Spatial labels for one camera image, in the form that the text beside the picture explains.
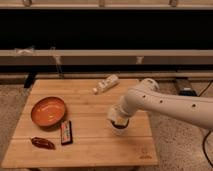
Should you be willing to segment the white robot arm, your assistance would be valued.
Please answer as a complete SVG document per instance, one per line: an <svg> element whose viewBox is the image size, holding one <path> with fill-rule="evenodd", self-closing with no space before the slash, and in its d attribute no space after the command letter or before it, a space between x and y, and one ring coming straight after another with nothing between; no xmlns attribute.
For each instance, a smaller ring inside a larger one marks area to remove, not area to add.
<svg viewBox="0 0 213 171"><path fill-rule="evenodd" d="M143 109L213 131L213 98L163 94L158 90L155 80L143 79L109 108L107 118L114 127L124 129L129 118Z"/></svg>

